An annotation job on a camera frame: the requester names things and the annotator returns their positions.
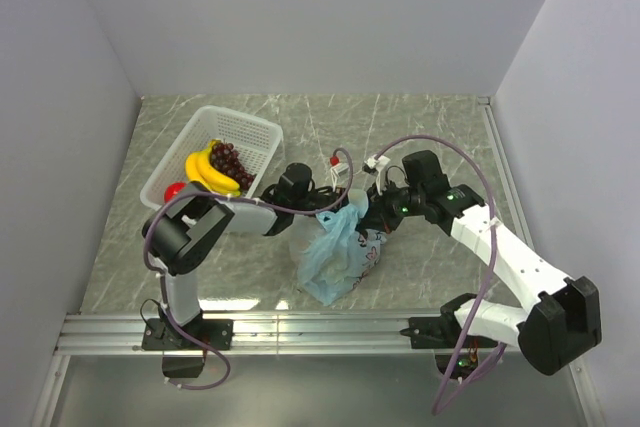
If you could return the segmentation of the light blue plastic bag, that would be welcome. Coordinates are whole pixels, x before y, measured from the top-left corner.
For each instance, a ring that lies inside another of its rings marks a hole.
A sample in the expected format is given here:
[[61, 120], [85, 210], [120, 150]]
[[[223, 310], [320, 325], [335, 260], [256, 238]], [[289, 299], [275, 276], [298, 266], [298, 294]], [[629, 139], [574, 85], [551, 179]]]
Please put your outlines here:
[[337, 212], [300, 216], [291, 226], [289, 252], [298, 285], [325, 306], [355, 289], [380, 260], [386, 234], [357, 229], [368, 210], [366, 193], [354, 189]]

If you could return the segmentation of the white plastic basket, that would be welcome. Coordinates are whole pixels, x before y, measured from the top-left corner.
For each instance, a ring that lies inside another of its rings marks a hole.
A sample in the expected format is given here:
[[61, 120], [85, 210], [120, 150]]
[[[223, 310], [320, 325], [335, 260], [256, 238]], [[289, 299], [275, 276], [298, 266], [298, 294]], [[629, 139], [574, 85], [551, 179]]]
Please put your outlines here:
[[250, 197], [282, 140], [275, 123], [224, 107], [202, 107], [154, 169], [140, 200], [157, 210], [190, 181], [216, 193]]

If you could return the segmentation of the dark purple fake grapes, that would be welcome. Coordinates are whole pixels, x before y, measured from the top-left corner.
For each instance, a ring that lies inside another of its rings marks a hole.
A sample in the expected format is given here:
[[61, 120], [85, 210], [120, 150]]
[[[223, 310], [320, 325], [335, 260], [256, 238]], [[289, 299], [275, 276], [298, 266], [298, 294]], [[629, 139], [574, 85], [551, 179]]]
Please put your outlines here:
[[241, 163], [235, 146], [232, 143], [214, 139], [209, 147], [209, 164], [216, 171], [238, 183], [241, 192], [246, 192], [252, 186], [255, 176]]

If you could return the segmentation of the yellow banana bunch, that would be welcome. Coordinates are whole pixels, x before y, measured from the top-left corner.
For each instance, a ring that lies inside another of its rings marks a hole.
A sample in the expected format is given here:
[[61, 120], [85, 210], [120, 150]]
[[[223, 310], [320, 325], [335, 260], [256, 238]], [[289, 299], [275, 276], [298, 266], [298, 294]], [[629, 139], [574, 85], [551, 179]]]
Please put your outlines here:
[[239, 196], [240, 185], [231, 177], [216, 170], [209, 162], [213, 148], [220, 144], [219, 140], [212, 140], [209, 145], [197, 152], [190, 153], [185, 160], [185, 173], [190, 182], [199, 182], [212, 192]]

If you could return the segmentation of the red fake apple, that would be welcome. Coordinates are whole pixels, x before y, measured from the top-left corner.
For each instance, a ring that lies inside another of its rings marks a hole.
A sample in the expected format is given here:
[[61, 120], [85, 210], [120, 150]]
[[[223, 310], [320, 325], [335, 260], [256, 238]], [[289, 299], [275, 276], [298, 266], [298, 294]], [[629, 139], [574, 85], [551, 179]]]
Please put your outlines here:
[[175, 182], [170, 184], [164, 191], [164, 194], [163, 194], [164, 202], [165, 203], [169, 202], [176, 195], [178, 195], [185, 187], [186, 187], [186, 184], [184, 182]]

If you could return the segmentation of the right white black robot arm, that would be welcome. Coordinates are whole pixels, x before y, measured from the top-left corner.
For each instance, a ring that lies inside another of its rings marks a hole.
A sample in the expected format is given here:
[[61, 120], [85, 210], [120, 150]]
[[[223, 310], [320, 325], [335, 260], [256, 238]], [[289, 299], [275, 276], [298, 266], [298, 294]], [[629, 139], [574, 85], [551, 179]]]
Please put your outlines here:
[[601, 342], [599, 291], [590, 279], [573, 279], [553, 267], [491, 216], [473, 189], [451, 186], [434, 152], [403, 158], [403, 187], [388, 180], [388, 161], [372, 157], [365, 164], [376, 180], [367, 191], [362, 227], [391, 233], [404, 219], [422, 217], [492, 266], [519, 302], [509, 307], [460, 295], [441, 307], [429, 327], [411, 319], [404, 333], [414, 347], [458, 347], [471, 338], [484, 346], [501, 342], [550, 376]]

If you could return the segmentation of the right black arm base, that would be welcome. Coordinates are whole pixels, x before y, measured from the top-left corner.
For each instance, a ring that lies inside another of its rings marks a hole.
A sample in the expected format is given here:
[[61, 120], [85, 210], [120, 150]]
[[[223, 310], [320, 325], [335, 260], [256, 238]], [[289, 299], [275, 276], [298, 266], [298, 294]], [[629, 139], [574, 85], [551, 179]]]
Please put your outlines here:
[[[461, 328], [451, 326], [442, 316], [439, 317], [411, 317], [408, 326], [400, 334], [409, 338], [412, 349], [453, 349], [456, 346]], [[464, 380], [479, 366], [478, 340], [475, 336], [468, 336], [462, 352], [455, 361], [455, 366], [449, 378]]]

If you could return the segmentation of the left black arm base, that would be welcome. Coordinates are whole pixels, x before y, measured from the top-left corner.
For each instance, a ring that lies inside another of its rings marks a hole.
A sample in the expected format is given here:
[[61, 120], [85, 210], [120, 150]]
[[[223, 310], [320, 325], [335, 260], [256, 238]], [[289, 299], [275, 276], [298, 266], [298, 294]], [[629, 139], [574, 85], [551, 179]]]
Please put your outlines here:
[[[161, 368], [167, 383], [183, 390], [203, 391], [221, 386], [230, 377], [231, 364], [224, 353], [231, 348], [233, 320], [205, 319], [200, 312], [180, 326], [153, 299], [143, 302], [139, 315], [144, 323], [141, 350], [162, 354]], [[221, 377], [209, 384], [197, 384], [209, 356], [222, 362]]]

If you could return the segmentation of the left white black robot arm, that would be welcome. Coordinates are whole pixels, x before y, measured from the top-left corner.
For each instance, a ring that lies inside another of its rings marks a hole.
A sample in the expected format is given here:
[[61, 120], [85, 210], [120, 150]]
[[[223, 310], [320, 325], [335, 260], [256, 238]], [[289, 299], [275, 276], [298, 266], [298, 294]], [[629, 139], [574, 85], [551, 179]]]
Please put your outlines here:
[[165, 335], [189, 349], [203, 334], [195, 270], [224, 233], [276, 236], [297, 216], [335, 212], [347, 203], [345, 187], [317, 187], [309, 166], [293, 163], [256, 198], [215, 194], [200, 181], [186, 185], [143, 226], [143, 261], [159, 276], [159, 315]]

